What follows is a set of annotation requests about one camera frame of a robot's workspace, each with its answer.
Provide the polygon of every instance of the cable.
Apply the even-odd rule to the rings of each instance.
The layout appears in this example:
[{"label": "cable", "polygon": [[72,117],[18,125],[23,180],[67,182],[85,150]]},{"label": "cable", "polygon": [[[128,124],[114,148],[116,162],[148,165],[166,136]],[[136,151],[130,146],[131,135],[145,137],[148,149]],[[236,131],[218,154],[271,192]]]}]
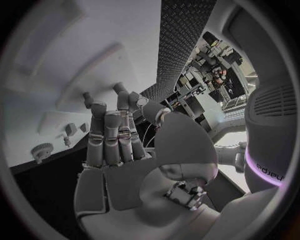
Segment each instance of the cable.
[{"label": "cable", "polygon": [[150,141],[147,143],[147,145],[145,146],[145,148],[148,147],[149,143],[151,143],[151,141],[155,138],[155,135],[150,139]]},{"label": "cable", "polygon": [[144,134],[144,137],[142,138],[141,144],[142,144],[143,146],[144,146],[144,141],[145,141],[146,134],[147,134],[147,132],[148,132],[148,130],[149,130],[149,128],[150,128],[151,125],[152,125],[152,123],[150,123],[150,125],[147,127],[147,129],[146,129],[146,131],[145,131],[145,134]]}]

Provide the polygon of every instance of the glowing purple strip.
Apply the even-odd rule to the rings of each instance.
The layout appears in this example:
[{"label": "glowing purple strip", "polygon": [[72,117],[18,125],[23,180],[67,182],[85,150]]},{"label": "glowing purple strip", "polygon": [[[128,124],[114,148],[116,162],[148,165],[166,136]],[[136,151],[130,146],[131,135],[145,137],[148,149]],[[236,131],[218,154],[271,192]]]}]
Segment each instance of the glowing purple strip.
[{"label": "glowing purple strip", "polygon": [[266,175],[264,175],[262,172],[260,172],[255,165],[254,160],[251,158],[251,156],[248,153],[248,147],[246,147],[246,151],[245,151],[245,159],[246,162],[248,163],[248,166],[251,168],[251,170],[253,172],[255,172],[256,175],[258,175],[260,178],[262,178],[263,180],[265,180],[266,182],[276,185],[276,186],[281,186],[282,182],[278,182],[276,180],[273,180],[272,178],[267,177]]}]

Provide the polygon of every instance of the logo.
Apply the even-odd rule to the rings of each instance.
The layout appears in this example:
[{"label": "logo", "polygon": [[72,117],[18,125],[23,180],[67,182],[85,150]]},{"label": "logo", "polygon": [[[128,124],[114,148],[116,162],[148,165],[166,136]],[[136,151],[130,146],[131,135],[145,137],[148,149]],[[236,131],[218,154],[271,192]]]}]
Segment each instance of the logo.
[{"label": "logo", "polygon": [[279,174],[277,174],[277,173],[275,173],[275,172],[272,172],[272,171],[268,170],[267,168],[262,167],[262,166],[259,165],[259,164],[257,164],[256,167],[257,167],[257,169],[258,169],[259,171],[261,171],[263,174],[265,174],[265,175],[267,175],[267,176],[270,176],[270,177],[273,178],[273,179],[277,179],[277,180],[279,180],[279,181],[282,181],[282,180],[285,178],[283,175],[279,175]]}]

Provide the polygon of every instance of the wire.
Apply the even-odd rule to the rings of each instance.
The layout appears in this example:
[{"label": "wire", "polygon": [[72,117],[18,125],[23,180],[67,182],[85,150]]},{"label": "wire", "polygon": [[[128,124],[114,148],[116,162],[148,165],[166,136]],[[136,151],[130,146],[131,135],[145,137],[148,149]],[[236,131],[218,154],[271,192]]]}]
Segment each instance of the wire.
[{"label": "wire", "polygon": [[145,131],[144,137],[142,138],[141,144],[142,144],[143,146],[144,146],[144,141],[145,141],[146,134],[147,134],[147,132],[148,132],[148,130],[149,130],[149,128],[150,128],[151,125],[152,125],[152,123],[149,124],[149,126],[147,127],[147,130]]},{"label": "wire", "polygon": [[148,147],[149,143],[151,143],[151,141],[155,138],[155,135],[150,139],[150,141],[147,143],[147,145],[145,146],[145,148]]}]

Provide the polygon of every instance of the metal grating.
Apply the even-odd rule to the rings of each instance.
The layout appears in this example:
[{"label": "metal grating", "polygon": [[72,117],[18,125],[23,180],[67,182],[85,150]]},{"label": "metal grating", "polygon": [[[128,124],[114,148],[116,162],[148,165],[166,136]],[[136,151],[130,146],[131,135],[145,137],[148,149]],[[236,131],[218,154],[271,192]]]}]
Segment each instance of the metal grating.
[{"label": "metal grating", "polygon": [[254,112],[264,117],[295,115],[297,104],[293,86],[284,85],[261,93],[255,99]]},{"label": "metal grating", "polygon": [[216,0],[162,0],[156,84],[141,94],[169,97],[211,15]]}]

